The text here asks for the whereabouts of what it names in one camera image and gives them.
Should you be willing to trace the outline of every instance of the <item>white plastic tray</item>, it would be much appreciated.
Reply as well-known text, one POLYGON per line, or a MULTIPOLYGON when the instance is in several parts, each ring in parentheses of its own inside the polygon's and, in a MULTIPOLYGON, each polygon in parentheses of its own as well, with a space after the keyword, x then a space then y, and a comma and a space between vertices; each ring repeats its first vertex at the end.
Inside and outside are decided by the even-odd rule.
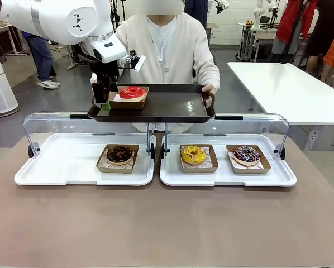
MULTIPOLYGON (((150 140, 156 146, 156 137, 150 140)), ((58 133, 41 146, 15 176, 18 185, 129 185, 148 184, 153 177, 154 160, 147 155, 146 134, 94 135, 58 133), (140 145, 132 174, 101 173, 96 163, 106 144, 140 145)))
POLYGON ((274 154, 271 141, 258 134, 232 134, 227 136, 169 135, 168 148, 171 152, 161 160, 160 177, 170 186, 274 186, 291 187, 296 177, 284 160, 274 154), (219 168, 213 174, 186 174, 181 171, 179 145, 212 144, 217 155, 219 168), (271 170, 266 174, 235 174, 227 158, 226 145, 258 145, 271 170))

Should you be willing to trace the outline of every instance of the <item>robot logo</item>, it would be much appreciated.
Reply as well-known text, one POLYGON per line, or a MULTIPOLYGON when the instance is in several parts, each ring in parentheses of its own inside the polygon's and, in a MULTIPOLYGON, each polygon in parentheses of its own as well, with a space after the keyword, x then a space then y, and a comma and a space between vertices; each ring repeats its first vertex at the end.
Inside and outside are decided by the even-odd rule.
POLYGON ((83 20, 84 18, 81 18, 80 14, 74 14, 74 17, 77 17, 77 25, 73 26, 73 28, 79 28, 80 32, 82 32, 83 30, 82 30, 81 26, 79 25, 79 22, 81 20, 83 20))

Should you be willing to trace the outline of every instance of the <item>black tray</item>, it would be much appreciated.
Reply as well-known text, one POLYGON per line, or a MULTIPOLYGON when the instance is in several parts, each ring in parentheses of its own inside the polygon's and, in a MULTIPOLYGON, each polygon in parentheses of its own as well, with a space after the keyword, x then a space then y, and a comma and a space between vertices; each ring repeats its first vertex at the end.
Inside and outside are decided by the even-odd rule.
POLYGON ((202 92, 202 85, 188 84, 119 84, 119 86, 149 87, 144 109, 112 109, 105 111, 95 105, 87 116, 98 122, 126 123, 205 123, 213 118, 214 95, 202 92), (212 98, 206 108, 205 100, 212 98))

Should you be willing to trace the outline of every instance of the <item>shoe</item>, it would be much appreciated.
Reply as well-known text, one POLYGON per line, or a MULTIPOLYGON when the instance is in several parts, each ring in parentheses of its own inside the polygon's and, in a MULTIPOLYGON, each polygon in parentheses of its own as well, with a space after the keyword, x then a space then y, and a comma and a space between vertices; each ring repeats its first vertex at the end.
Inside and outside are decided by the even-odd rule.
POLYGON ((38 86, 43 87, 44 89, 57 89, 58 86, 53 84, 50 80, 47 81, 38 81, 38 86))
POLYGON ((57 86, 60 86, 60 83, 59 82, 55 82, 55 81, 52 81, 51 82, 54 84, 54 85, 57 85, 57 86))

